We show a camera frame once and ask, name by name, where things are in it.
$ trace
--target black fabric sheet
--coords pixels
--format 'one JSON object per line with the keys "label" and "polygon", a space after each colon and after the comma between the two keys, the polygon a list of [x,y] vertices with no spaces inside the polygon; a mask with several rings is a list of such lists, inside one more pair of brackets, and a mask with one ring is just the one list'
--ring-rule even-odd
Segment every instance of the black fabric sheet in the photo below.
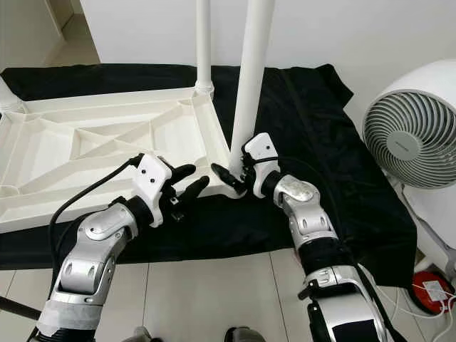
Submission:
{"label": "black fabric sheet", "polygon": [[[190,66],[98,65],[9,68],[2,77],[23,100],[190,87]],[[238,67],[212,67],[214,106],[231,140]],[[380,285],[407,286],[413,273],[416,231],[375,160],[343,112],[352,93],[330,65],[317,69],[267,68],[256,131],[268,132],[284,172],[314,183],[339,237]],[[64,248],[74,244],[71,234]],[[292,247],[280,209],[251,195],[198,199],[184,224],[167,222],[131,242],[119,262],[212,259]],[[0,235],[0,269],[50,267],[46,228]]]}

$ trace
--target white fan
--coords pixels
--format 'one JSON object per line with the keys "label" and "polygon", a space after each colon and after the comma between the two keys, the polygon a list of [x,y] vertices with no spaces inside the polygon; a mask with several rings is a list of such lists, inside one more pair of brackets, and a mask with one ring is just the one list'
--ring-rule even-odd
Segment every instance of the white fan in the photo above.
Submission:
{"label": "white fan", "polygon": [[369,107],[363,135],[417,225],[418,248],[456,281],[456,60],[419,68]]}

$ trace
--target white wall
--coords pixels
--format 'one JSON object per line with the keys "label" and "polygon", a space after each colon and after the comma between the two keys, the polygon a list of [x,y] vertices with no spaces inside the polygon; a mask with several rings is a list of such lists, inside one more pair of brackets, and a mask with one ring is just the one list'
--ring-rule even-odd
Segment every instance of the white wall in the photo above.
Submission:
{"label": "white wall", "polygon": [[0,72],[43,66],[61,43],[45,0],[0,0]]}
{"label": "white wall", "polygon": [[[102,63],[195,64],[195,0],[81,0]],[[247,0],[212,0],[213,64],[239,65]],[[332,63],[359,127],[403,73],[456,57],[454,0],[276,0],[268,66]]]}

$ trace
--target fan logo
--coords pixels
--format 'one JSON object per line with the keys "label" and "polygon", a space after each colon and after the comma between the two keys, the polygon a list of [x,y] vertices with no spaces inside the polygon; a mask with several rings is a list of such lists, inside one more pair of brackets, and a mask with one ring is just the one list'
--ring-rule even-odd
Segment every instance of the fan logo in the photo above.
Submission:
{"label": "fan logo", "polygon": [[394,141],[395,144],[399,147],[401,147],[402,149],[404,149],[405,151],[407,152],[410,152],[410,150],[408,148],[406,148],[406,146],[402,145],[400,142],[398,142],[397,140]]}

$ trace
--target tile floor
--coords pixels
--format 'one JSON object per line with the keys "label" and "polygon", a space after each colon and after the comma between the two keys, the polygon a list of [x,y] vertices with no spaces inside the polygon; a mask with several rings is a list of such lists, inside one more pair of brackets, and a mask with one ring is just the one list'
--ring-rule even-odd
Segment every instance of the tile floor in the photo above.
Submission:
{"label": "tile floor", "polygon": [[[67,43],[50,66],[99,63],[83,16],[74,16],[63,34]],[[41,309],[50,278],[48,269],[0,271],[0,295]],[[261,331],[267,341],[311,341],[307,302],[296,297],[303,278],[290,249],[231,259],[120,265],[96,338],[121,341],[144,325],[169,342],[215,342],[230,326],[242,324]],[[395,300],[394,288],[382,289]],[[423,314],[400,293],[401,308]],[[391,316],[394,305],[379,296]],[[431,342],[447,322],[447,315],[431,320],[399,311],[393,323],[409,342]],[[32,320],[0,311],[2,341],[25,341],[33,326]],[[439,342],[454,341],[455,334],[456,325]]]}

